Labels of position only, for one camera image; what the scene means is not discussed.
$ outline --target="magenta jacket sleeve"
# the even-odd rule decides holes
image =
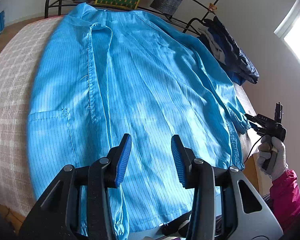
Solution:
[[[273,200],[274,216],[285,231],[300,213],[300,190],[293,170],[288,169],[272,181],[270,198]]]

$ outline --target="mattress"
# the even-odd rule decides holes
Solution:
[[[0,53],[0,203],[26,216],[34,204],[26,155],[26,120],[37,64],[61,17],[25,26]],[[255,112],[242,87],[235,84],[245,111]],[[240,135],[243,158],[258,136]]]

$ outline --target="person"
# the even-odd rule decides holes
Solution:
[[[300,189],[297,184],[296,173],[289,169],[286,162],[285,145],[276,137],[271,138],[272,145],[278,150],[274,168],[271,174],[262,168],[265,160],[271,157],[271,148],[267,143],[269,140],[266,136],[261,139],[261,144],[258,147],[257,166],[272,179],[272,187],[270,188],[272,212],[285,232],[300,214]]]

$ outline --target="hand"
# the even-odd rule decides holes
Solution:
[[[275,160],[274,167],[271,174],[266,173],[266,171],[262,168],[263,163],[266,159],[271,158],[271,148],[270,145],[267,143],[269,141],[269,136],[264,136],[261,139],[261,144],[258,147],[259,150],[259,157],[257,159],[257,165],[265,174],[269,175],[272,180],[279,178],[285,171],[288,170],[288,165],[286,163],[286,147],[282,141],[280,141],[276,137],[271,138],[272,145],[277,148],[278,155],[277,159]]]

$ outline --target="silver bolt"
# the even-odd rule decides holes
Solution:
[[[203,159],[195,158],[195,159],[193,160],[193,162],[194,162],[195,164],[202,164],[202,163],[203,163]]]
[[[238,167],[236,167],[236,166],[230,166],[230,167],[229,167],[229,170],[230,170],[231,172],[234,172],[234,173],[236,173],[236,172],[239,171]]]
[[[64,171],[72,171],[72,165],[71,164],[68,164],[66,166],[63,167],[63,170]]]
[[[106,158],[106,157],[103,157],[99,161],[100,161],[101,164],[107,164],[109,162],[109,159]]]

